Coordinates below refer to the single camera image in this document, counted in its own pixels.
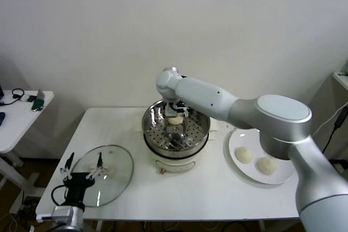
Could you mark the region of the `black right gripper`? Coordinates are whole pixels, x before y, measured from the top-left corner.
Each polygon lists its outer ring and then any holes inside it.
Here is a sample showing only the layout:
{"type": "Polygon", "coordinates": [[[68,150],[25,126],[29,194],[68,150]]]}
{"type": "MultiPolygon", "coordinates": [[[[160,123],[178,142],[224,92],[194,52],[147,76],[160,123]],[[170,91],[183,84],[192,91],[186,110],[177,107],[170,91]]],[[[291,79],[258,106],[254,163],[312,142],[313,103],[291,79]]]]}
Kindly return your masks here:
{"type": "Polygon", "coordinates": [[[176,103],[176,110],[182,111],[183,118],[189,117],[190,108],[186,104],[184,104],[182,101],[176,103]]]}

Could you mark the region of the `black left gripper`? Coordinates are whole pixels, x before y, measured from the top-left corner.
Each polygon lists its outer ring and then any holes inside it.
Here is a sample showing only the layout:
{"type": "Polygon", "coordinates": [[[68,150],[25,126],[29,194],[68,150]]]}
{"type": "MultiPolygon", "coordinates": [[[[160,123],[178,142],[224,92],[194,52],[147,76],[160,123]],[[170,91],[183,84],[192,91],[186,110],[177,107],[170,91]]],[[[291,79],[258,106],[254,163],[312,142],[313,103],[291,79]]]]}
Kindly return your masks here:
{"type": "Polygon", "coordinates": [[[94,185],[94,179],[103,171],[102,153],[98,153],[96,167],[90,172],[75,172],[71,173],[71,165],[74,158],[74,152],[66,160],[65,166],[60,168],[60,173],[63,177],[64,185],[67,188],[67,195],[64,205],[67,206],[84,206],[83,200],[86,189],[94,185]]]}

